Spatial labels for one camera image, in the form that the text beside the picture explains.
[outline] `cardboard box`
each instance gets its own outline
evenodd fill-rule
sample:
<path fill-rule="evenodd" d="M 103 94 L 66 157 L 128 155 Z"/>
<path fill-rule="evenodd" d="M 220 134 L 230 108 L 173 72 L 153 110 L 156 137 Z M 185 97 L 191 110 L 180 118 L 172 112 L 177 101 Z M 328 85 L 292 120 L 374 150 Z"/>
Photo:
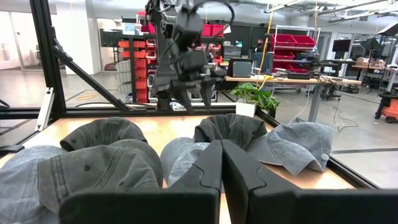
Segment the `cardboard box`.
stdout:
<path fill-rule="evenodd" d="M 368 58 L 357 58 L 355 65 L 358 66 L 368 66 L 369 59 Z"/>
<path fill-rule="evenodd" d="M 378 59 L 374 62 L 371 62 L 370 67 L 384 68 L 385 65 L 386 65 L 385 61 Z"/>

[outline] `potted plant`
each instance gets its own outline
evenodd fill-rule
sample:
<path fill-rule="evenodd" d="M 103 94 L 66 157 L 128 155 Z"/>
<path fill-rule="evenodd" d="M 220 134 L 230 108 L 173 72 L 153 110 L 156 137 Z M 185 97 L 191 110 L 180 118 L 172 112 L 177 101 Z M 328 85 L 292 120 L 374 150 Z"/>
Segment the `potted plant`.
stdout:
<path fill-rule="evenodd" d="M 257 90 L 252 96 L 252 99 L 262 109 L 268 112 L 268 115 L 275 118 L 276 108 L 279 106 L 279 101 L 272 96 L 270 91 Z"/>
<path fill-rule="evenodd" d="M 253 117 L 256 105 L 262 110 L 275 111 L 279 102 L 271 96 L 270 91 L 258 90 L 251 83 L 243 83 L 231 91 L 232 95 L 240 97 L 236 102 L 236 114 Z"/>

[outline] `baseball cap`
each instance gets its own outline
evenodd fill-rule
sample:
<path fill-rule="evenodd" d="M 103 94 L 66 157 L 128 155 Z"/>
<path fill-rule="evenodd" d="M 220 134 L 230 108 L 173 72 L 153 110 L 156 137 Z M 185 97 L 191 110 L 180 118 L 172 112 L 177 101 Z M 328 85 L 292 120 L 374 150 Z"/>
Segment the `baseball cap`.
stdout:
<path fill-rule="evenodd" d="M 252 139 L 267 133 L 263 120 L 234 113 L 209 116 L 195 127 L 195 142 L 229 139 L 245 149 Z"/>
<path fill-rule="evenodd" d="M 38 164 L 40 201 L 54 213 L 79 190 L 90 188 L 159 188 L 162 165 L 153 148 L 124 139 L 108 146 L 80 149 Z"/>
<path fill-rule="evenodd" d="M 37 164 L 67 153 L 54 146 L 34 146 L 9 159 L 0 169 L 0 223 L 57 223 L 57 215 L 40 203 Z"/>
<path fill-rule="evenodd" d="M 80 126 L 60 141 L 63 149 L 74 151 L 86 147 L 109 145 L 123 139 L 147 142 L 141 129 L 124 118 L 97 119 Z"/>
<path fill-rule="evenodd" d="M 281 124 L 253 139 L 246 151 L 259 162 L 283 166 L 293 175 L 306 167 L 323 172 L 329 160 L 332 136 L 331 127 L 323 124 Z"/>
<path fill-rule="evenodd" d="M 209 145 L 207 142 L 195 143 L 187 137 L 171 140 L 160 155 L 167 185 L 171 187 L 181 178 Z"/>

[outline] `green plant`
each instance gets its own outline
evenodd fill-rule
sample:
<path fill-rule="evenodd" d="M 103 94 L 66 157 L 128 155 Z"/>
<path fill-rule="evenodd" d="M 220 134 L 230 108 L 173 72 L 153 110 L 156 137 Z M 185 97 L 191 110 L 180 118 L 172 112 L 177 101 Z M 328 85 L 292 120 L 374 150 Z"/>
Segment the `green plant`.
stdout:
<path fill-rule="evenodd" d="M 276 110 L 279 106 L 279 101 L 271 96 L 272 93 L 270 91 L 258 90 L 251 83 L 238 85 L 231 91 L 231 94 L 242 98 L 243 103 L 255 103 L 261 109 L 267 111 Z"/>
<path fill-rule="evenodd" d="M 255 103 L 252 100 L 252 96 L 257 88 L 251 83 L 242 83 L 235 87 L 231 94 L 240 97 L 243 103 Z"/>

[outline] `workbench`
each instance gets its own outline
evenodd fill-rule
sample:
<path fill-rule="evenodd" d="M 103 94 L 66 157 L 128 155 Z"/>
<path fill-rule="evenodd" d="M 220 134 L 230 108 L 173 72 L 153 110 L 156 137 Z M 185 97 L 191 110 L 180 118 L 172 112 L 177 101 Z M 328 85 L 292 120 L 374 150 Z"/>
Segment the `workbench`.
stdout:
<path fill-rule="evenodd" d="M 388 85 L 387 85 L 387 91 L 391 91 L 392 89 L 392 85 L 394 84 L 394 80 L 396 79 L 396 74 L 398 72 L 398 70 L 394 70 L 394 69 L 390 69 L 387 68 L 386 70 L 384 70 L 384 67 L 380 68 L 380 67 L 369 67 L 368 66 L 360 66 L 360 65 L 353 65 L 353 68 L 357 68 L 358 69 L 358 74 L 356 76 L 356 79 L 359 80 L 361 77 L 361 72 L 363 70 L 366 69 L 372 69 L 372 70 L 380 70 L 382 72 L 387 71 L 391 74 L 389 81 L 388 81 Z"/>
<path fill-rule="evenodd" d="M 225 81 L 227 82 L 259 82 L 260 84 L 264 81 L 264 76 L 263 75 L 252 75 L 250 78 L 234 78 L 234 77 L 225 77 Z M 354 85 L 360 85 L 361 82 L 357 80 L 348 80 L 345 78 L 342 78 L 341 81 L 334 81 L 334 80 L 328 80 L 324 81 L 327 83 L 335 83 L 337 85 L 343 85 L 343 84 L 354 84 Z M 294 84 L 305 84 L 305 85 L 315 85 L 314 92 L 313 92 L 313 98 L 311 102 L 311 108 L 310 108 L 310 114 L 308 116 L 308 121 L 310 122 L 316 122 L 317 121 L 317 115 L 318 115 L 318 110 L 319 110 L 319 105 L 321 102 L 320 98 L 320 92 L 322 91 L 323 88 L 323 83 L 318 81 L 315 78 L 311 78 L 309 80 L 295 80 L 295 79 L 289 79 L 289 78 L 274 78 L 271 80 L 267 80 L 266 83 L 278 83 L 282 85 L 294 85 Z"/>
<path fill-rule="evenodd" d="M 144 136 L 155 151 L 160 155 L 164 146 L 177 137 L 190 137 L 194 135 L 195 126 L 207 116 L 164 116 L 164 117 L 135 117 L 126 118 L 137 124 Z M 60 147 L 60 140 L 76 128 L 94 121 L 97 118 L 65 118 L 59 119 L 45 130 L 25 142 L 23 145 L 29 150 L 31 146 L 51 145 Z M 272 126 L 266 123 L 268 131 Z M 0 159 L 0 167 L 10 159 L 13 154 L 8 154 Z M 354 187 L 343 180 L 329 168 L 324 173 L 305 169 L 298 176 L 293 176 L 283 167 L 265 165 L 281 177 L 303 189 L 353 189 Z M 228 205 L 225 194 L 221 195 L 220 223 L 229 224 Z"/>

